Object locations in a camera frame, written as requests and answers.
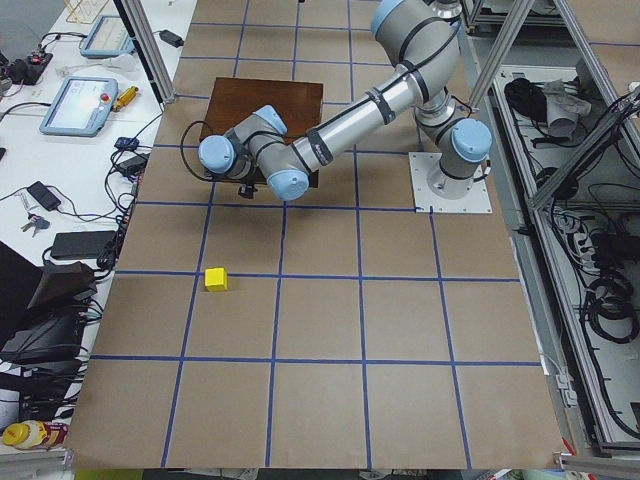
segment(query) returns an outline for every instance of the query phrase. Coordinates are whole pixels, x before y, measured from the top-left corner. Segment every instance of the yellow block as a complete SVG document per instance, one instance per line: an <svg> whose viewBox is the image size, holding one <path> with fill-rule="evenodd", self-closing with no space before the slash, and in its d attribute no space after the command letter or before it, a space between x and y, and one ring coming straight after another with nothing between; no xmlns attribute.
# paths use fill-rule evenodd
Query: yellow block
<svg viewBox="0 0 640 480"><path fill-rule="evenodd" d="M204 286L210 292L224 292L227 290L227 271L222 268L207 268L204 271Z"/></svg>

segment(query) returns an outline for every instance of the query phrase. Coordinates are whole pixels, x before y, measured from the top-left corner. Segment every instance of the yellow cap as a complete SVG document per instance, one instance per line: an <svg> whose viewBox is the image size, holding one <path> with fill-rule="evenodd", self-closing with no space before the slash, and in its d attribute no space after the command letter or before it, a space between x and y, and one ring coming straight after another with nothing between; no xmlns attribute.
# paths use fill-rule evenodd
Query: yellow cap
<svg viewBox="0 0 640 480"><path fill-rule="evenodd" d="M2 434L2 443L5 445L18 445L29 437L29 427L24 423L12 423L5 428Z"/></svg>

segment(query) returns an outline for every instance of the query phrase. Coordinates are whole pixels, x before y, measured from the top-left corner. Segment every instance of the blue joint cap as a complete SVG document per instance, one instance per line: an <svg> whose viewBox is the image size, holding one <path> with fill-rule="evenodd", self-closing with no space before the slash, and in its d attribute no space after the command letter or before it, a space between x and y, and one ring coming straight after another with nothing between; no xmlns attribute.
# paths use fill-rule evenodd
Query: blue joint cap
<svg viewBox="0 0 640 480"><path fill-rule="evenodd" d="M487 158L493 139L487 126L472 118L460 120L453 127L451 144L460 157L469 163Z"/></svg>
<svg viewBox="0 0 640 480"><path fill-rule="evenodd" d="M207 170L222 174L229 171L236 159L236 153L227 137L211 135L200 143L198 157Z"/></svg>
<svg viewBox="0 0 640 480"><path fill-rule="evenodd" d="M300 198L309 188L307 174L300 170L280 170L269 175L267 183L273 193L285 202Z"/></svg>
<svg viewBox="0 0 640 480"><path fill-rule="evenodd" d="M382 25L382 22L391 14L391 12L400 5L404 0L382 0L371 19L371 33L375 38L378 35L378 30Z"/></svg>
<svg viewBox="0 0 640 480"><path fill-rule="evenodd" d="M284 124L275 108L273 108L271 105L265 105L264 107L256 110L253 113L255 115L258 115L261 119L275 128L276 132L278 132L280 135L286 135L287 126Z"/></svg>

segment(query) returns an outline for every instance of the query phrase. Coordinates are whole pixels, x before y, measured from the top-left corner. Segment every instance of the keys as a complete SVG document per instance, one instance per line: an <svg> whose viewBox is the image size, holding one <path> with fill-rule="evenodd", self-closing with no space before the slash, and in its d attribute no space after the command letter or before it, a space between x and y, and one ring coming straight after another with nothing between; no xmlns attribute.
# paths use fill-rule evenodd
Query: keys
<svg viewBox="0 0 640 480"><path fill-rule="evenodd" d="M31 237L35 237L36 233L40 230L46 230L51 225L48 220L45 220L40 215L36 215L34 213L30 213L28 218L29 222L22 226L22 231L26 232L30 228L33 228L33 235L31 235Z"/></svg>

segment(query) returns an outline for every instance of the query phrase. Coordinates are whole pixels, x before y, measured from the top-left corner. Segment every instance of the white mounting plate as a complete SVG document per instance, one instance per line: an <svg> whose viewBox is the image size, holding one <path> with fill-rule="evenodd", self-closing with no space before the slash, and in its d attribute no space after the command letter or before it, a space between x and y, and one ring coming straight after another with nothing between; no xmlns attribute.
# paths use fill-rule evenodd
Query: white mounting plate
<svg viewBox="0 0 640 480"><path fill-rule="evenodd" d="M409 153L416 212L429 213L433 209L434 213L493 213L484 180L474 183L469 193L459 200L448 200L433 193L427 185L427 175L440 157L440 153ZM478 167L475 176L480 175L482 168Z"/></svg>

